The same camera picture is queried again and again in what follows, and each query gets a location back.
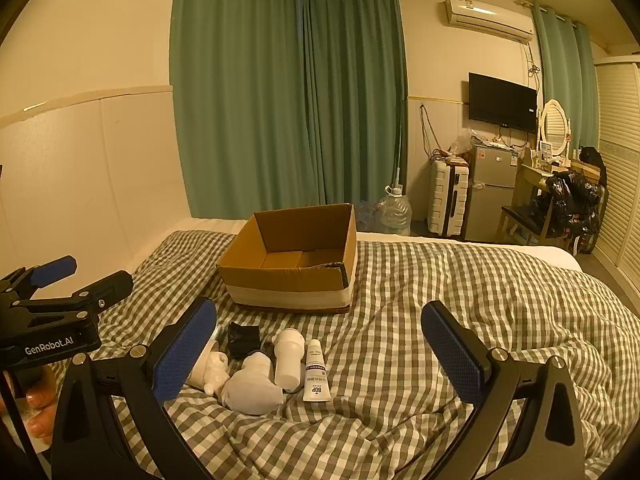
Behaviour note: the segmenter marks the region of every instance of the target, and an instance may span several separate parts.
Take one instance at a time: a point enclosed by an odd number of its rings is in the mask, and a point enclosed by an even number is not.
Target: blue gripper pad
[[[149,345],[152,391],[158,402],[178,396],[215,327],[216,305],[209,298],[199,297]]]
[[[440,301],[430,301],[422,308],[420,323],[422,334],[460,399],[475,406],[482,403],[484,384],[490,373],[487,348],[475,334],[463,328]]]
[[[63,256],[48,264],[33,269],[31,273],[31,285],[44,288],[51,283],[59,282],[76,272],[78,264],[73,256]]]

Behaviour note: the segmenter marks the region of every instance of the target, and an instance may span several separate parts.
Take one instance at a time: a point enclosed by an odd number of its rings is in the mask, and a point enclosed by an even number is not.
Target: plastic water bottle
[[[396,184],[393,189],[386,186],[386,193],[389,196],[382,205],[382,215],[380,215],[380,223],[385,233],[411,235],[411,204],[402,194],[402,186]]]

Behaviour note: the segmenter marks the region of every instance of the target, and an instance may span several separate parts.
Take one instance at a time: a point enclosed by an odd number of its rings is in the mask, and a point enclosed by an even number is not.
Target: plastic bag
[[[471,132],[473,130],[462,130],[456,140],[453,141],[449,151],[454,155],[462,155],[471,150]]]
[[[597,232],[600,228],[598,186],[576,171],[563,171],[548,177],[546,187],[548,192],[534,199],[532,204],[532,216],[536,224],[543,225],[553,199],[549,235],[583,236]]]

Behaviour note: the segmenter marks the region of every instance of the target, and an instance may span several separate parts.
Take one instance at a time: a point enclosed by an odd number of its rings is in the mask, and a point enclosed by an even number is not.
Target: flat screen tv
[[[534,134],[537,109],[535,89],[469,73],[469,119]]]

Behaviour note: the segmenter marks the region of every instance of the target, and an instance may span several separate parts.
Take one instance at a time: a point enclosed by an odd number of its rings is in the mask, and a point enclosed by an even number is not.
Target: air conditioner
[[[529,16],[477,0],[446,0],[449,25],[472,28],[509,40],[528,43],[533,38]]]

